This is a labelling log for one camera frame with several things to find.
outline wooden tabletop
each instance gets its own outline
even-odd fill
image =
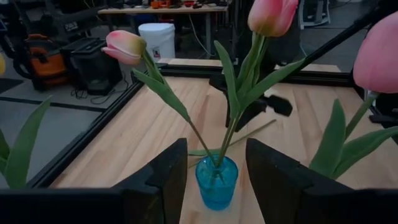
[[[209,147],[219,147],[225,134],[227,102],[221,92],[199,78],[167,78]],[[277,84],[266,95],[283,96],[294,110],[286,118],[272,110],[254,118],[234,139],[272,119],[277,121],[253,137],[308,165],[315,155],[329,120],[334,99],[343,105],[347,119],[361,99],[352,88]],[[381,129],[365,116],[350,139]],[[147,87],[141,88],[111,122],[69,165],[52,187],[110,187],[139,170],[178,138],[188,139],[188,150],[201,149],[190,126]],[[195,169],[188,170],[180,223],[264,223],[251,187],[245,161],[245,143],[230,148],[227,156],[239,167],[233,201],[222,212],[207,209],[200,197]],[[338,181],[354,189],[398,186],[398,147],[388,139]]]
[[[124,8],[124,9],[114,9],[114,8],[109,8],[109,9],[102,9],[98,11],[98,14],[140,14],[140,13],[146,13],[146,14],[194,14],[194,13],[207,13],[207,12],[226,12],[228,9],[228,6],[208,6],[208,5],[203,5],[199,9],[194,9],[192,7],[185,7],[181,6],[178,9],[167,9],[167,8],[159,8],[159,9],[153,9],[152,7],[148,8],[141,8],[141,7],[134,7],[134,8]]]

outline table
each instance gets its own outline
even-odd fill
[[[111,25],[110,16],[112,14],[206,14],[206,50],[207,50],[207,58],[211,57],[211,19],[210,14],[213,12],[226,12],[228,10],[228,6],[209,6],[203,5],[199,9],[194,9],[192,7],[182,6],[178,9],[153,9],[151,7],[148,8],[124,8],[124,9],[102,9],[98,11],[98,14],[106,14],[106,18],[108,20],[109,30],[113,30],[113,26]],[[237,37],[236,31],[233,29],[233,55],[234,46],[236,45]]]
[[[172,59],[169,63],[216,65],[219,61]],[[336,67],[310,65],[306,69],[329,71]],[[226,131],[224,121],[227,102],[223,94],[210,87],[205,79],[168,77],[167,81],[187,107],[207,145],[220,146]],[[269,110],[249,122],[234,135],[234,139],[276,119],[274,124],[253,137],[306,166],[317,151],[334,99],[340,99],[347,119],[354,115],[361,104],[360,97],[352,88],[281,83],[266,92],[266,95],[270,94],[289,99],[294,107],[291,116],[282,117]],[[365,116],[350,139],[381,128],[378,124],[370,123]],[[188,150],[201,148],[199,140],[181,116],[144,87],[63,171],[52,187],[110,187],[139,170],[180,137],[187,138]],[[264,223],[249,181],[244,149],[245,143],[241,143],[227,153],[238,165],[239,177],[233,201],[225,211],[213,212],[204,206],[195,171],[192,168],[188,170],[180,223]],[[388,139],[338,181],[354,189],[396,188],[397,158],[398,146]],[[188,158],[188,164],[192,162],[193,159]]]

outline vase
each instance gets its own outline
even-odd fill
[[[197,164],[195,175],[205,205],[212,210],[226,209],[231,203],[238,178],[235,162],[224,157],[221,165],[215,167],[206,156]]]

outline wooden table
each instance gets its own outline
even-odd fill
[[[134,7],[134,8],[124,8],[124,9],[102,9],[98,11],[98,14],[106,14],[106,18],[108,20],[109,31],[113,31],[113,25],[110,18],[112,14],[206,14],[206,51],[207,58],[211,57],[211,18],[210,14],[214,12],[227,12],[228,6],[209,6],[203,5],[199,9],[194,9],[192,7],[185,7],[182,5],[178,9],[169,9],[169,8],[159,8],[153,9],[152,7],[142,8],[142,7]],[[235,52],[235,45],[237,41],[237,36],[235,30],[233,30],[233,57]]]
[[[203,61],[203,64],[209,63],[218,62]],[[332,68],[311,67],[324,70]],[[210,87],[206,79],[170,77],[167,81],[187,107],[207,145],[219,147],[226,131],[227,102],[223,94]],[[291,116],[282,117],[269,110],[253,119],[234,135],[234,139],[276,119],[277,122],[257,133],[254,138],[306,166],[317,151],[334,99],[340,99],[347,119],[354,115],[361,104],[361,99],[352,88],[283,83],[266,92],[266,95],[270,94],[290,100],[294,107]],[[350,139],[381,128],[378,124],[370,123],[365,116]],[[52,187],[110,187],[133,174],[180,137],[188,139],[188,150],[202,148],[189,125],[155,93],[144,87],[64,170]],[[204,206],[195,171],[192,168],[188,170],[180,223],[264,223],[249,181],[244,150],[245,143],[241,143],[227,153],[237,163],[239,177],[231,206],[225,211],[213,212]],[[338,181],[354,189],[397,187],[397,158],[398,147],[392,139],[388,139]]]

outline floor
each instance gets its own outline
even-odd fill
[[[301,41],[304,51],[309,54],[311,51],[314,51],[333,38],[352,24],[356,18],[364,14],[372,4],[373,3],[369,1],[348,4],[332,2],[330,9],[331,24],[312,27],[301,31]],[[106,27],[99,27],[93,30],[92,33],[96,37],[103,38],[108,33],[108,30]],[[317,63],[337,65],[343,72],[349,72],[353,67],[356,53],[365,34],[365,30],[357,33],[345,43],[318,59]],[[195,39],[193,39],[193,36],[187,36],[183,40],[182,51],[177,52],[176,57],[200,58],[204,56],[203,53],[204,51],[200,48]],[[41,168],[70,143],[70,141],[87,130],[91,122],[95,120],[95,118],[97,118],[126,87],[125,83],[120,82],[116,86],[116,90],[120,92],[109,97],[104,103],[101,102],[105,99],[92,100],[93,96],[88,96],[88,98],[85,99],[77,99],[75,96],[71,96],[71,92],[73,91],[71,86],[63,86],[40,93],[33,89],[29,80],[25,80],[15,72],[12,68],[11,59],[6,58],[6,64],[6,73],[1,78],[24,80],[22,84],[0,94],[0,128],[10,145],[14,142],[28,114],[37,107],[37,105],[34,104],[35,101],[42,101],[52,95],[53,102],[71,105],[71,107],[75,108],[53,106],[47,111],[41,124],[33,151],[29,178],[32,178],[41,170]],[[126,80],[131,83],[129,77],[130,67],[121,65],[121,68],[126,75]],[[18,102],[20,100],[28,100],[28,103]],[[79,107],[89,107],[91,109],[90,111],[76,109]],[[5,186],[3,177],[0,177],[0,188]]]

